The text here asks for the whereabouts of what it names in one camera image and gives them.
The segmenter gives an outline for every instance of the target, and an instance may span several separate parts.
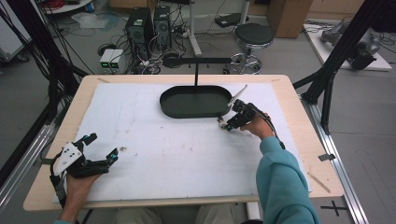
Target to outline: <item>computer tower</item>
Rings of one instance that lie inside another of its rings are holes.
[[[157,35],[157,49],[172,48],[171,37],[171,8],[169,6],[156,6],[154,11],[154,30]]]
[[[134,54],[138,53],[143,60],[149,59],[154,48],[154,28],[149,8],[134,7],[125,30]]]

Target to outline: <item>stool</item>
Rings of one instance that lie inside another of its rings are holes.
[[[268,48],[273,43],[274,34],[271,28],[258,23],[246,23],[235,28],[234,37],[246,51],[231,57],[231,69],[239,74],[259,74],[262,61],[252,55],[252,52],[254,49]]]

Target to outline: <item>human hand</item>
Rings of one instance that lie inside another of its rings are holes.
[[[258,136],[261,140],[268,136],[274,136],[273,130],[259,113],[256,113],[253,121],[251,121],[249,124],[242,126],[240,130],[248,130],[254,135]]]
[[[93,175],[85,178],[75,179],[71,175],[67,175],[67,197],[64,210],[61,213],[60,220],[68,222],[76,222],[78,212],[90,193],[93,182],[100,175]]]

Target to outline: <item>table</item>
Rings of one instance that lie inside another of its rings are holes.
[[[47,158],[52,159],[65,142],[76,138],[78,126],[84,118],[90,105],[95,88],[99,83],[193,83],[192,75],[158,75],[158,76],[88,76],[84,77],[74,101],[64,118]],[[343,187],[338,180],[329,161],[320,161],[318,156],[325,154],[317,134],[306,115],[304,108],[286,76],[240,76],[240,75],[201,75],[199,83],[271,83],[279,104],[283,110],[286,122],[290,126],[290,133],[297,146],[304,168],[308,172],[308,181],[312,192],[310,197],[338,197],[344,194]],[[24,202],[27,211],[60,209],[59,204],[53,203],[54,191],[49,181],[50,169],[42,165]],[[87,208],[125,207],[125,206],[153,206],[174,204],[203,204],[203,203],[234,203],[257,202],[257,195],[237,197],[183,198],[169,200],[138,200],[120,202],[86,203]]]

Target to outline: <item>floor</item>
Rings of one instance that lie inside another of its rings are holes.
[[[106,29],[78,29],[71,23],[70,16],[65,13],[58,18],[61,28],[67,32],[65,38],[76,53],[95,74],[101,74],[100,56],[97,49],[100,45],[116,41],[116,35],[122,34],[125,21],[111,16],[111,25]],[[197,33],[206,31],[213,17],[203,17],[196,20]],[[266,24],[266,19],[251,17],[251,21]],[[212,31],[227,33],[212,24]],[[187,48],[186,56],[192,56],[188,40],[184,41]],[[230,57],[239,48],[231,34],[204,35],[198,37],[198,43],[203,57]],[[386,49],[379,51],[380,55],[394,68],[396,55]],[[85,65],[72,54],[73,63],[87,70]],[[262,75],[287,75],[291,82],[298,81],[316,72],[321,63],[314,52],[308,38],[301,33],[296,39],[276,38],[274,44],[255,52],[263,62]],[[223,65],[201,66],[200,74],[221,74]],[[194,74],[194,68],[182,65],[180,68],[161,67],[160,74]],[[303,93],[309,85],[301,87],[298,93]],[[349,178],[359,197],[365,215],[372,223],[396,223],[396,73],[376,71],[353,71],[340,69],[334,81],[332,108],[330,113],[330,132],[346,167]],[[48,81],[42,77],[31,60],[28,63],[14,60],[0,67],[0,141],[2,142],[0,165],[3,166],[13,149],[32,126],[39,113],[46,105]],[[55,212],[26,212],[22,208],[24,198],[32,184],[38,168],[33,166],[28,175],[16,189],[7,207],[0,214],[2,223],[51,223],[59,216]],[[316,199],[314,205],[322,223],[352,223],[347,210],[326,209],[332,206],[332,201],[338,207],[346,207],[343,198]],[[182,212],[186,219],[179,223],[189,223],[196,207],[184,207]],[[243,204],[235,206],[237,219],[241,223],[246,218]],[[172,207],[163,208],[167,214],[180,210]],[[87,211],[80,214],[83,219]],[[94,210],[88,223],[110,223],[116,209]]]

